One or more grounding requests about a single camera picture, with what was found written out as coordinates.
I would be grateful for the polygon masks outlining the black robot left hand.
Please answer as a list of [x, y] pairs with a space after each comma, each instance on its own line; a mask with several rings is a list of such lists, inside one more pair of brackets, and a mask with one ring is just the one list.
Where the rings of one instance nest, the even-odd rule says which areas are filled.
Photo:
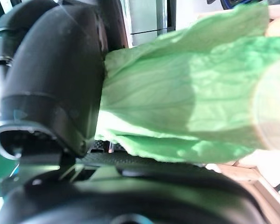
[[30, 0], [0, 17], [0, 224], [265, 224], [232, 179], [94, 153], [105, 55], [127, 47], [118, 0]]

